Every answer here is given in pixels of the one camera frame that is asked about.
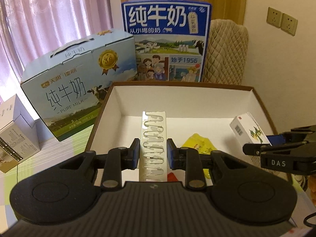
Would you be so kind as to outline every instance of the beige chair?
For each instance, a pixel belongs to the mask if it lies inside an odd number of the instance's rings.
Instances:
[[[248,31],[232,20],[212,20],[202,82],[240,85],[248,48]]]

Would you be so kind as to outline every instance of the blue milk box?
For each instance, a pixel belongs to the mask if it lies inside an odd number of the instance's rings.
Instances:
[[[138,80],[199,82],[212,5],[192,0],[122,3],[125,31],[135,37]]]
[[[113,81],[137,74],[133,35],[107,30],[70,42],[26,66],[21,87],[62,141],[92,125]]]

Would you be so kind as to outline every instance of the electrical outlet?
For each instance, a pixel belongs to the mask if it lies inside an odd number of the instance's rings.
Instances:
[[[284,13],[281,22],[281,29],[294,36],[296,32],[297,22],[297,19]]]
[[[268,15],[267,15],[267,23],[274,25],[276,27],[280,27],[281,21],[282,21],[282,12],[269,7]]]

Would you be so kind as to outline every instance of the curtain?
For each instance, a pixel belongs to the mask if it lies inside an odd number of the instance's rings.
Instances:
[[[25,66],[67,42],[113,27],[110,0],[1,0],[0,96],[17,92]]]

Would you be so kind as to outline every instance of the barcode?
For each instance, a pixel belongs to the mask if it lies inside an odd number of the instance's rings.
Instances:
[[[235,127],[235,130],[237,131],[237,133],[238,133],[239,135],[242,135],[242,134],[243,134],[243,132],[242,132],[242,130],[240,129],[239,125],[237,125],[237,126]]]

